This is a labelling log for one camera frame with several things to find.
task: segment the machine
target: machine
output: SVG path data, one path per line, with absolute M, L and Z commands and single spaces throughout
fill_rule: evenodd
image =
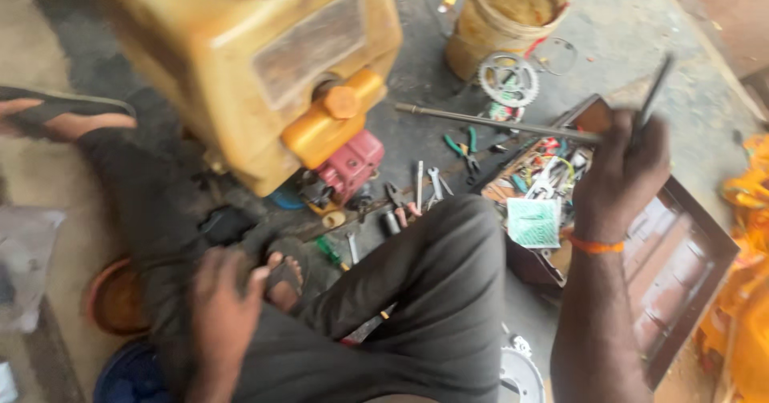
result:
M 376 173 L 364 130 L 402 43 L 394 0 L 104 0 L 129 60 L 258 196 L 312 171 L 322 215 Z

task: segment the plastic bag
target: plastic bag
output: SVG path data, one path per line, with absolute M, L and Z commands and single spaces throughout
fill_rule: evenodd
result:
M 0 207 L 0 330 L 32 332 L 45 292 L 45 274 L 64 212 Z

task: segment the leg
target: leg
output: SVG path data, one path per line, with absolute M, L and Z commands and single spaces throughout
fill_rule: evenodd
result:
M 195 196 L 195 185 L 180 177 L 176 164 L 137 146 L 134 133 L 102 128 L 76 143 L 117 207 L 140 274 L 151 338 L 166 380 L 179 395 L 193 374 L 187 283 L 209 245 L 197 232 L 197 219 L 182 211 Z
M 363 348 L 389 359 L 389 374 L 410 382 L 409 392 L 439 401 L 495 400 L 503 236 L 484 198 L 445 201 L 295 313 L 340 339 L 397 302 Z
M 132 133 L 101 129 L 82 136 L 78 145 L 117 203 L 132 261 L 141 272 L 152 339 L 166 380 L 181 396 L 195 368 L 187 283 L 209 246 L 197 232 L 196 218 L 182 211 L 185 199 L 197 194 L 195 185 L 180 177 L 172 162 L 136 146 Z M 368 358 L 265 304 L 234 400 L 363 401 L 381 377 Z

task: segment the flip flop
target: flip flop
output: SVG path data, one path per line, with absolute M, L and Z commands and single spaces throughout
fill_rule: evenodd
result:
M 270 275 L 267 277 L 267 292 L 273 290 L 281 281 L 285 281 L 296 291 L 296 295 L 302 296 L 302 284 L 299 283 L 299 277 L 296 276 L 294 270 L 285 262 L 287 257 L 283 256 L 281 263 L 270 271 Z
M 43 103 L 30 107 L 18 113 L 3 117 L 21 133 L 32 138 L 48 138 L 55 140 L 51 131 L 43 123 L 51 121 L 62 113 L 77 113 L 84 116 L 95 116 L 103 113 L 122 113 L 136 118 L 136 110 L 123 101 L 100 97 L 87 97 L 71 93 L 53 91 L 34 91 L 21 87 L 0 86 L 0 101 L 10 101 L 17 98 L 32 98 Z
M 288 257 L 292 257 L 296 260 L 299 266 L 302 267 L 302 273 L 307 274 L 302 276 L 303 280 L 307 281 L 309 277 L 309 269 L 308 264 L 303 263 L 305 260 L 303 260 L 304 255 L 302 253 L 302 245 L 302 241 L 292 237 L 281 238 L 270 244 L 267 249 L 267 257 L 274 252 L 279 252 L 283 254 L 283 259 L 281 259 L 281 263 L 278 266 L 270 271 L 270 275 L 267 277 L 267 291 L 272 290 L 281 281 L 286 281 L 291 285 L 293 290 L 296 290 L 296 293 L 299 296 L 302 296 L 302 284 L 299 283 L 299 278 L 294 273 L 294 270 L 285 262 L 285 258 Z

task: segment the orange wrist thread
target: orange wrist thread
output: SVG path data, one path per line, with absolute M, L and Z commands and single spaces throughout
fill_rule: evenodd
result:
M 572 245 L 588 254 L 601 254 L 601 253 L 621 253 L 624 250 L 624 242 L 617 242 L 616 244 L 603 244 L 601 242 L 582 241 L 569 234 L 569 241 Z

